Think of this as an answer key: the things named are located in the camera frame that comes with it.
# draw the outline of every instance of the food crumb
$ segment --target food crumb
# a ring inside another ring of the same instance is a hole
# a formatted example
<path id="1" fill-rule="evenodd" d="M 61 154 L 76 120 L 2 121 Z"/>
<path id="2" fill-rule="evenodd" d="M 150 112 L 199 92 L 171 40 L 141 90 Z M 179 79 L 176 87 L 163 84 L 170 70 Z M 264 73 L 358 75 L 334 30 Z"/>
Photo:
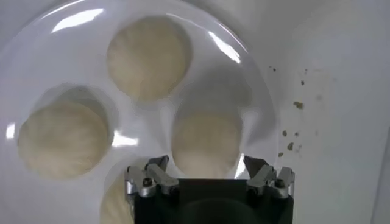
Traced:
<path id="1" fill-rule="evenodd" d="M 305 105 L 303 103 L 300 103 L 297 101 L 295 101 L 293 104 L 294 104 L 294 106 L 296 106 L 300 110 L 303 110 L 303 108 L 305 107 Z"/>
<path id="2" fill-rule="evenodd" d="M 289 151 L 292 151 L 293 147 L 294 147 L 294 143 L 293 142 L 287 145 L 287 149 Z"/>

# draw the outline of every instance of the raw dough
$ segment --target raw dough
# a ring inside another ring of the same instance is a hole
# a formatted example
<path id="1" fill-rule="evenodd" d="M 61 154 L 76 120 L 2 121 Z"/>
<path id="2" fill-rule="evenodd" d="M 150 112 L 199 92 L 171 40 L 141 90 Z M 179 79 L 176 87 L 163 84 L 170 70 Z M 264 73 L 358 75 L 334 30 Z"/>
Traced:
<path id="1" fill-rule="evenodd" d="M 164 17 L 141 19 L 120 31 L 107 51 L 108 73 L 135 100 L 167 96 L 187 69 L 183 35 Z"/>
<path id="2" fill-rule="evenodd" d="M 240 132 L 230 117 L 201 113 L 174 128 L 172 154 L 189 178 L 225 178 L 239 155 Z"/>
<path id="3" fill-rule="evenodd" d="M 88 107 L 55 103 L 31 114 L 18 138 L 27 168 L 53 179 L 91 170 L 108 149 L 107 126 Z"/>
<path id="4" fill-rule="evenodd" d="M 124 199 L 124 177 L 110 186 L 100 206 L 100 224 L 133 224 L 130 206 Z"/>

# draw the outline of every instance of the white surface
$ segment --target white surface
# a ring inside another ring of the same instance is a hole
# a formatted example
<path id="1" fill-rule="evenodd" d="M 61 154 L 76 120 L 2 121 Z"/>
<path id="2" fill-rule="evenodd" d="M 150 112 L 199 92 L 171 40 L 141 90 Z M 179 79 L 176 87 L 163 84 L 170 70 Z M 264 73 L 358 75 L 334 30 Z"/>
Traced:
<path id="1" fill-rule="evenodd" d="M 382 170 L 378 185 L 377 196 L 374 204 L 371 222 L 373 224 L 389 223 L 390 208 L 390 131 L 386 142 L 385 155 L 383 157 Z"/>
<path id="2" fill-rule="evenodd" d="M 155 15 L 182 27 L 191 40 L 192 61 L 167 99 L 136 103 L 107 74 L 107 48 L 124 26 Z M 119 175 L 110 174 L 112 167 L 127 157 L 131 165 L 138 158 L 170 155 L 172 125 L 196 111 L 237 118 L 242 153 L 271 164 L 277 157 L 274 107 L 255 62 L 228 29 L 185 2 L 78 0 L 63 5 L 34 20 L 4 48 L 0 74 L 0 105 L 5 105 L 0 203 L 8 211 L 23 212 L 1 214 L 12 223 L 96 223 L 107 178 Z M 107 116 L 112 147 L 91 172 L 50 181 L 23 166 L 16 142 L 31 112 L 65 99 L 98 105 L 95 112 Z M 172 159 L 169 165 L 171 175 L 182 177 Z M 227 178 L 236 176 L 235 168 Z"/>
<path id="3" fill-rule="evenodd" d="M 54 1 L 1 1 L 1 40 Z M 390 124 L 390 2 L 192 2 L 233 29 L 267 76 L 288 132 L 280 137 L 280 164 L 296 171 L 295 223 L 369 223 Z M 305 103 L 303 112 L 295 100 Z M 298 153 L 287 152 L 291 141 L 302 144 Z"/>

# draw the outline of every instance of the metal bracket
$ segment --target metal bracket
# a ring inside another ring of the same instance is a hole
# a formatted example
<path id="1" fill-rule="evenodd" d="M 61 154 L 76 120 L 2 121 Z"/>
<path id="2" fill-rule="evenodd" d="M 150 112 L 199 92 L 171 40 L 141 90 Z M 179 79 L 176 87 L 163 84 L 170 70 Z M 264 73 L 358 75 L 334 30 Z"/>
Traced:
<path id="1" fill-rule="evenodd" d="M 268 163 L 263 159 L 253 158 L 249 156 L 244 156 L 244 164 L 251 178 L 255 177 L 264 165 L 268 165 Z"/>
<path id="2" fill-rule="evenodd" d="M 156 193 L 155 181 L 147 177 L 138 167 L 128 167 L 125 174 L 125 189 L 127 195 L 137 194 L 140 197 L 151 197 Z"/>
<path id="3" fill-rule="evenodd" d="M 270 165 L 263 165 L 259 172 L 252 178 L 247 180 L 249 189 L 254 189 L 257 195 L 263 195 L 264 190 L 276 179 L 276 171 Z"/>
<path id="4" fill-rule="evenodd" d="M 146 167 L 146 173 L 156 181 L 161 187 L 161 192 L 165 195 L 171 194 L 174 189 L 179 187 L 179 180 L 170 177 L 157 164 L 149 164 Z"/>
<path id="5" fill-rule="evenodd" d="M 289 167 L 282 167 L 276 180 L 274 180 L 270 187 L 272 189 L 272 196 L 274 198 L 288 198 L 294 196 L 294 182 L 295 173 Z"/>
<path id="6" fill-rule="evenodd" d="M 147 170 L 148 165 L 150 164 L 156 164 L 161 170 L 165 172 L 166 166 L 168 165 L 169 157 L 168 156 L 161 156 L 157 158 L 151 158 L 147 164 L 145 165 L 145 170 Z"/>

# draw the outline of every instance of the white plate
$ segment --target white plate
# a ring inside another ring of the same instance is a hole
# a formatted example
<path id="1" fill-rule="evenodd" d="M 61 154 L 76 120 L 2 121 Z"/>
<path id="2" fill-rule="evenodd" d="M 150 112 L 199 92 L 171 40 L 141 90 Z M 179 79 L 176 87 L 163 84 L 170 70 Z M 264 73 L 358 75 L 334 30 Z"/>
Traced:
<path id="1" fill-rule="evenodd" d="M 152 15 L 166 15 L 183 27 L 193 60 L 168 98 L 140 104 L 110 80 L 105 54 L 119 29 Z M 128 164 L 170 155 L 172 124 L 198 108 L 237 115 L 243 121 L 241 152 L 271 164 L 276 160 L 277 117 L 252 57 L 224 25 L 184 2 L 67 3 L 30 23 L 4 48 L 0 74 L 0 210 L 5 222 L 98 223 L 102 196 L 113 179 Z M 64 97 L 101 103 L 113 142 L 91 172 L 52 181 L 25 169 L 16 142 L 31 112 Z M 170 174 L 182 177 L 173 160 L 170 164 Z M 228 177 L 242 171 L 239 164 Z"/>

